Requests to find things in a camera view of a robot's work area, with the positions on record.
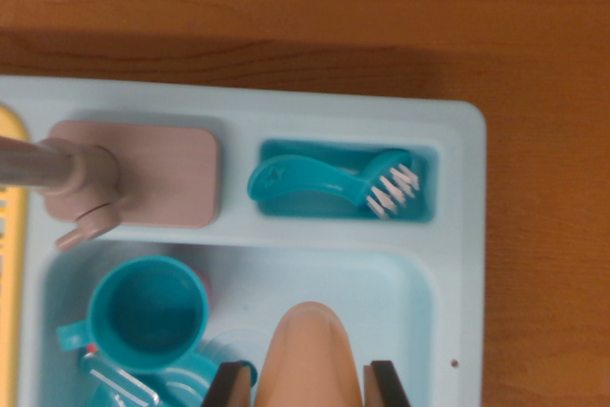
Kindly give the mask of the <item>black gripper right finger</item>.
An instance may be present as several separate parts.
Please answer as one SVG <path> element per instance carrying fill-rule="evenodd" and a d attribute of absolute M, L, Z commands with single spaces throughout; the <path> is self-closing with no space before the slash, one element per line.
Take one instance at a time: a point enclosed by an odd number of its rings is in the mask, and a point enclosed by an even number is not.
<path fill-rule="evenodd" d="M 411 406 L 392 361 L 372 361 L 364 367 L 363 380 L 366 407 Z"/>

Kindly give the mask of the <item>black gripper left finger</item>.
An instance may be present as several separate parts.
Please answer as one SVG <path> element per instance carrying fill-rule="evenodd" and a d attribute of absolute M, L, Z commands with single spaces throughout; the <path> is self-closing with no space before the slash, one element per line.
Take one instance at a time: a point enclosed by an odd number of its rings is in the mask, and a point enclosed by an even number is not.
<path fill-rule="evenodd" d="M 220 364 L 202 407 L 248 407 L 251 405 L 252 364 L 232 361 Z"/>

